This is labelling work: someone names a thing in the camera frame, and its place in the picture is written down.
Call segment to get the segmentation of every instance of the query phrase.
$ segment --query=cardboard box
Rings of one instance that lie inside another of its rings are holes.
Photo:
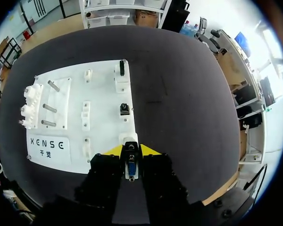
[[[158,13],[136,10],[135,11],[135,24],[143,27],[156,27],[158,23]]]

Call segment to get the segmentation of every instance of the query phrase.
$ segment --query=white bracket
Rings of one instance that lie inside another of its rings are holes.
[[[83,102],[81,118],[82,118],[82,131],[89,131],[90,130],[90,101]]]
[[[91,78],[92,78],[92,70],[88,69],[87,71],[85,71],[85,75],[84,75],[85,83],[89,83],[91,81]]]
[[[125,59],[124,62],[124,75],[120,74],[120,66],[117,64],[114,69],[114,80],[117,93],[126,93],[130,91],[130,72],[129,64]]]
[[[90,163],[92,159],[92,150],[90,139],[88,137],[83,141],[83,155],[87,159],[87,162]]]
[[[125,145],[126,142],[138,143],[137,133],[121,133],[118,140],[120,145]]]

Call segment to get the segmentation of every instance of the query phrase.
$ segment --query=black table surface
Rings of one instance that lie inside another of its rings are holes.
[[[18,124],[23,91],[34,76],[61,67],[127,59],[139,142],[168,153],[188,189],[204,200],[237,170],[239,127],[225,77],[201,42],[161,29],[109,26],[63,35],[21,56],[8,76],[0,104],[0,157],[4,173],[39,205],[55,195],[74,198],[84,174],[30,162],[26,130]],[[142,182],[123,180],[114,223],[148,223]]]

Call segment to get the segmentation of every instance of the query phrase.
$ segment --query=white connector block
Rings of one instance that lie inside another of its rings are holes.
[[[138,143],[137,133],[121,133],[118,136],[118,140],[120,145],[125,145],[126,142]]]
[[[24,90],[26,104],[21,107],[20,111],[21,115],[25,117],[25,119],[21,121],[21,125],[26,129],[38,128],[38,115],[42,91],[43,86],[37,83],[26,87]]]

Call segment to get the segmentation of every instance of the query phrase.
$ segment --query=chair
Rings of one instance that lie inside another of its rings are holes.
[[[207,25],[208,25],[208,21],[206,20],[206,18],[200,17],[199,29],[197,33],[195,34],[195,38],[201,42],[207,43],[209,49],[213,53],[218,54],[220,50],[220,45],[216,42],[216,40],[212,38],[208,39],[206,36],[204,36]],[[211,30],[211,34],[217,38],[220,37],[219,33],[215,30]]]

